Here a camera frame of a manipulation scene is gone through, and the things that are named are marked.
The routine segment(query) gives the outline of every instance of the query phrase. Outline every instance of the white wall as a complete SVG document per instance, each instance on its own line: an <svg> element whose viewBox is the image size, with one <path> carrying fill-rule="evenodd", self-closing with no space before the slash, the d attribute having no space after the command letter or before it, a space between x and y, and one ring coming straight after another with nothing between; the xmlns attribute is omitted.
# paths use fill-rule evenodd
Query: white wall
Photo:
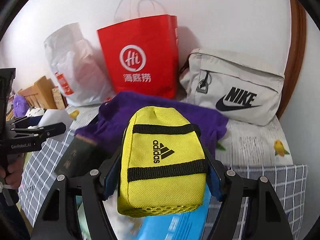
<svg viewBox="0 0 320 240"><path fill-rule="evenodd" d="M4 68L4 62L3 62L3 57L2 57L1 51L0 51L0 68Z"/></svg>
<svg viewBox="0 0 320 240"><path fill-rule="evenodd" d="M303 239L320 215L320 31L307 15L307 43L302 69L291 100L280 119L293 162L308 165Z"/></svg>
<svg viewBox="0 0 320 240"><path fill-rule="evenodd" d="M26 88L42 75L52 77L43 42L58 28L79 22L84 37L104 60L96 30L113 21L120 0L30 0L0 43L5 67L17 68L15 90ZM133 17L136 5L132 1ZM197 47L230 49L261 57L283 70L290 43L289 0L156 0L156 12L178 16L180 63ZM117 18L129 16L127 1ZM142 15L153 13L148 0Z"/></svg>

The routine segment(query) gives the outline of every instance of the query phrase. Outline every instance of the yellow pouch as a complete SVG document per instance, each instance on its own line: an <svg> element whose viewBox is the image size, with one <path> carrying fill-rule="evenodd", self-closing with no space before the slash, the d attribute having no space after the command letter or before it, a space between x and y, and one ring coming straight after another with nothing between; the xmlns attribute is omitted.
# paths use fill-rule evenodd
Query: yellow pouch
<svg viewBox="0 0 320 240"><path fill-rule="evenodd" d="M196 131L174 108L147 106L134 114L122 145L120 214L173 214L202 205L208 166Z"/></svg>

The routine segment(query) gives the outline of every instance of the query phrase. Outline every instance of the hand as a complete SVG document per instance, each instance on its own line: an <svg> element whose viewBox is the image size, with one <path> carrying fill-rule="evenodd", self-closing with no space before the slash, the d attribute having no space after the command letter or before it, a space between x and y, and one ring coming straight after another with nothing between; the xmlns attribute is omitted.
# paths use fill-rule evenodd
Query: hand
<svg viewBox="0 0 320 240"><path fill-rule="evenodd" d="M0 166L0 177L5 178L5 182L10 185L13 189L18 189L21 185L22 181L22 173L23 173L23 153L19 154L17 160L8 166L8 175L5 178L5 171Z"/></svg>

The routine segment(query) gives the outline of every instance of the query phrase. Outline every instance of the nike swoosh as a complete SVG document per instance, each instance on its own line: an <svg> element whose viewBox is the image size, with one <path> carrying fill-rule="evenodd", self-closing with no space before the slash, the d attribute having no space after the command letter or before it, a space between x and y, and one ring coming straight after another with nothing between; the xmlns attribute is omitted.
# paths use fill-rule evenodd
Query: nike swoosh
<svg viewBox="0 0 320 240"><path fill-rule="evenodd" d="M224 100L225 96L226 95L224 95L222 98L220 98L220 100L216 103L216 108L219 111L225 112L225 111L233 111L233 110L240 110L240 109L247 109L247 108L257 107L257 106L226 106L223 103L223 100Z"/></svg>

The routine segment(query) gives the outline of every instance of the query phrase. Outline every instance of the red paper bag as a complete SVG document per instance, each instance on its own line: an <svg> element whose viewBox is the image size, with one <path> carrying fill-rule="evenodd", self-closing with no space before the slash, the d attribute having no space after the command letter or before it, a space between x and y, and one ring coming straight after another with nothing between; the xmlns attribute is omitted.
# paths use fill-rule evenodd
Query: red paper bag
<svg viewBox="0 0 320 240"><path fill-rule="evenodd" d="M173 98L177 91L177 17L137 18L98 30L117 92Z"/></svg>

